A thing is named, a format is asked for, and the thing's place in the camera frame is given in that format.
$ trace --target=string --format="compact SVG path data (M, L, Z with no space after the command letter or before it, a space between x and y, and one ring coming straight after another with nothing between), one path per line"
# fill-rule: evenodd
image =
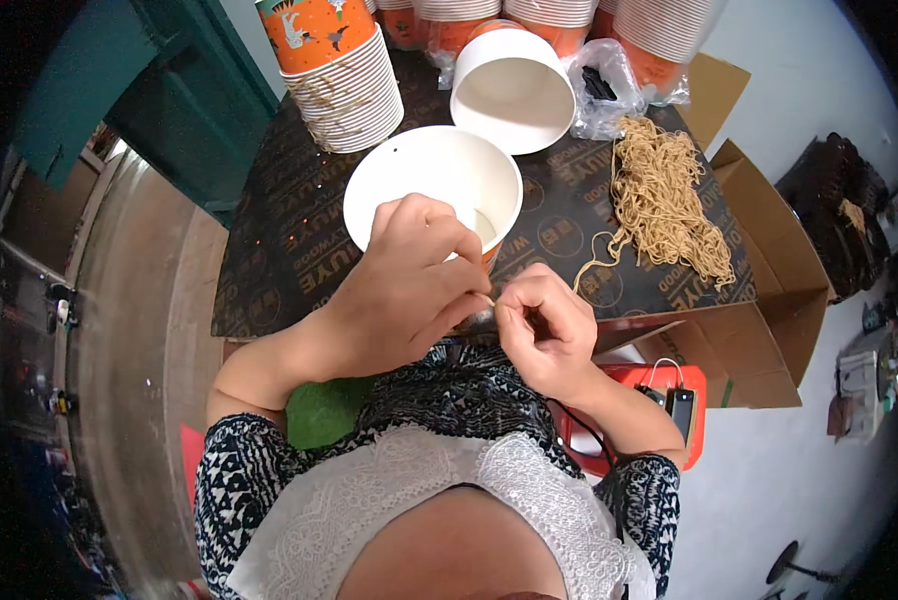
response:
M578 293L579 281L590 268L618 265L629 243L636 250L636 266L645 253L654 265L679 263L705 280L713 278L717 292L733 283L732 255L695 193L703 169L692 139L682 131L660 129L646 117L623 117L622 128L625 137L613 150L622 168L613 169L609 184L619 228L593 236L592 260L575 275L573 291ZM606 245L611 263L596 258L596 240L605 234L612 235Z

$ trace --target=black and white patterned blouse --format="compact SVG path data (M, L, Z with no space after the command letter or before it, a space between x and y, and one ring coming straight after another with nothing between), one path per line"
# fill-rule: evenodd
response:
M486 440L524 432L553 465L584 478L556 441L545 399L526 386L498 346L437 345L422 361L381 377L356 430L332 445L294 448L271 421L255 414L227 416L209 430L196 473L194 520L202 573L213 594L239 597L226 579L294 477L372 444L393 426L416 425ZM617 519L621 505L624 530L645 553L661 597L679 514L679 471L667 458L643 455L620 464L617 473L620 502L614 502L608 481L595 486L596 497Z

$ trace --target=floor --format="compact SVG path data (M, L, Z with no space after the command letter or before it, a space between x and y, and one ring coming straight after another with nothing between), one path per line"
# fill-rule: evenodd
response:
M835 4L732 0L702 50L752 74L710 154L730 137L775 181L812 137L837 131L890 187L898 181L898 110ZM208 331L225 235L133 161L99 212L79 280L89 302L69 377L84 399L96 495L142 597L197 574L178 425L204 430L201 402L222 354ZM898 230L889 238L898 245ZM898 496L898 408L865 446L824 432L836 357L881 289L828 309L802 408L707 413L705 451L682 480L668 598L762 598L795 539L805 567L836 571L874 544ZM783 585L784 600L832 591L798 574Z

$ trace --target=woman's left hand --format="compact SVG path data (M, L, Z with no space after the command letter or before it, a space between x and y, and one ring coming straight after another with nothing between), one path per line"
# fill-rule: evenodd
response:
M446 261L451 254L458 257ZM448 204L421 194L376 210L365 256L329 302L307 318L324 370L356 378L422 359L433 343L488 303L479 236Z

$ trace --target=green mat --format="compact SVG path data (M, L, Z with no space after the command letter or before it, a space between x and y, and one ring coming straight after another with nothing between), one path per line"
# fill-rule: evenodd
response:
M374 376L357 377L299 387L286 407L288 442L298 449L314 449L350 433L375 382Z

